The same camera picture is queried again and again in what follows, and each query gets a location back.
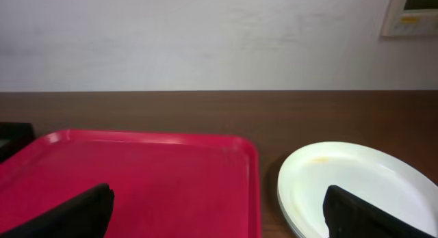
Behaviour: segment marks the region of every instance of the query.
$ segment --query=dark screen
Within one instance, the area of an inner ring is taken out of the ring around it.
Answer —
[[[405,10],[438,9],[438,0],[407,0]]]

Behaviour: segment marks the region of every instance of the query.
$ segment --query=brown table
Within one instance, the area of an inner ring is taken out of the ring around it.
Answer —
[[[301,146],[371,146],[438,183],[438,92],[78,92],[0,94],[0,121],[65,128],[234,134],[259,149],[264,237],[294,237],[276,179]]]

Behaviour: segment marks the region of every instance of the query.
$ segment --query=black object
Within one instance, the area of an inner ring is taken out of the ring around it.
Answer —
[[[108,184],[100,184],[1,234],[0,238],[102,238],[113,204],[113,190]]]
[[[27,123],[0,122],[0,163],[35,140]]]
[[[433,238],[335,185],[323,211],[330,238]]]

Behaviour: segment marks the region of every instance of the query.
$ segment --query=plate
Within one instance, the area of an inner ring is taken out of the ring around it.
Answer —
[[[298,237],[329,236],[322,212],[329,185],[338,185],[437,236],[438,187],[432,181],[408,164],[373,148],[320,142],[292,153],[279,173],[279,203]]]

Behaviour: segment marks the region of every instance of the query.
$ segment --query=wall-mounted device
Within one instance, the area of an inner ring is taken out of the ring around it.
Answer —
[[[391,0],[382,35],[438,35],[438,0]]]

